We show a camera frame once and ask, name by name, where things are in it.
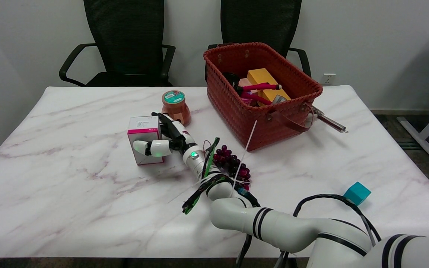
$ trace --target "wall outlet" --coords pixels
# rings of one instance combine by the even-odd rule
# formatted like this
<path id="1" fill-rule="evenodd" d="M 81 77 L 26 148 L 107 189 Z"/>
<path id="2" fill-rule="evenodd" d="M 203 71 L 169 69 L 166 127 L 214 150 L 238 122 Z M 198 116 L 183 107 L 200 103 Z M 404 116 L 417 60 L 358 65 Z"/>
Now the wall outlet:
<path id="1" fill-rule="evenodd" d="M 324 73 L 320 83 L 325 86 L 332 86 L 334 85 L 334 80 L 335 80 L 335 73 Z"/>

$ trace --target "orange jar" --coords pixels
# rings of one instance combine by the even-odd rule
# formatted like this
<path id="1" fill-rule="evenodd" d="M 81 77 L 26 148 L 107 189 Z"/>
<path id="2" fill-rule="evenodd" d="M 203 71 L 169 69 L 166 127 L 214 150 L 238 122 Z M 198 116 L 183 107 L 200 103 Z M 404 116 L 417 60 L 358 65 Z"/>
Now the orange jar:
<path id="1" fill-rule="evenodd" d="M 173 120 L 180 120 L 183 125 L 191 121 L 190 109 L 185 103 L 185 94 L 178 90 L 170 90 L 162 96 L 162 113 L 167 113 Z"/>

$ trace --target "white marble tabletop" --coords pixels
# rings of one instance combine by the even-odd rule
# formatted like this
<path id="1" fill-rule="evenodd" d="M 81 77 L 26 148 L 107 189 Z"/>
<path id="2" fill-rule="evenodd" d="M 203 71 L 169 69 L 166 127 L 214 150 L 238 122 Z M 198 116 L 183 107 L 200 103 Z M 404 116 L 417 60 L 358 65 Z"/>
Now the white marble tabletop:
<path id="1" fill-rule="evenodd" d="M 216 136 L 243 148 L 226 129 L 204 87 L 185 92 L 197 142 Z M 167 88 L 49 87 L 0 147 L 0 257 L 234 257 L 245 235 L 215 228 L 205 195 L 189 215 L 181 206 L 194 176 L 173 154 L 136 166 L 130 117 L 160 111 Z M 248 153 L 251 192 L 261 205 L 291 213 L 314 194 L 343 194 L 356 181 L 372 193 L 360 205 L 381 236 L 429 236 L 429 180 L 350 86 L 325 88 L 314 105 L 345 125 L 316 121 L 292 139 Z M 300 217 L 338 218 L 362 227 L 335 200 L 306 203 Z M 299 256 L 307 256 L 303 251 Z M 253 240 L 247 256 L 277 257 Z"/>

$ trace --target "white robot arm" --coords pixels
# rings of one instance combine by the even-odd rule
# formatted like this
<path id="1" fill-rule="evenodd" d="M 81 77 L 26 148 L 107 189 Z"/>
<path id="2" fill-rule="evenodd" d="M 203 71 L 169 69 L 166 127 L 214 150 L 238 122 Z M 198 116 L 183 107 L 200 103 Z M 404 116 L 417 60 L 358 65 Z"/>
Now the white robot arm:
<path id="1" fill-rule="evenodd" d="M 133 148 L 146 155 L 166 156 L 180 151 L 183 162 L 194 173 L 201 185 L 212 183 L 206 195 L 212 200 L 210 219 L 219 229 L 237 230 L 248 234 L 240 253 L 244 257 L 250 244 L 250 236 L 267 242 L 282 251 L 296 253 L 315 241 L 308 262 L 310 268 L 424 268 L 429 267 L 429 239 L 399 234 L 380 241 L 376 246 L 373 238 L 358 227 L 335 219 L 305 219 L 266 207 L 259 207 L 257 200 L 242 187 L 223 177 L 220 170 L 211 166 L 203 177 L 206 167 L 201 147 L 183 125 L 166 114 L 158 115 L 162 122 L 162 134 L 171 141 L 151 143 L 135 141 Z"/>

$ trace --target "teal cube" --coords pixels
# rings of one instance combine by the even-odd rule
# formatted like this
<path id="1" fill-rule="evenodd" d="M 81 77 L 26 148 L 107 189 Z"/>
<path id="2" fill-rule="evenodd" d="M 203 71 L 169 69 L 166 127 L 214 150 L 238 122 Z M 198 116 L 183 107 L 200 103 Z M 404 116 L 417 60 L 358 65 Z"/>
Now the teal cube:
<path id="1" fill-rule="evenodd" d="M 356 182 L 345 192 L 344 197 L 347 197 L 355 205 L 360 205 L 370 193 L 371 191 L 362 185 L 362 183 Z"/>

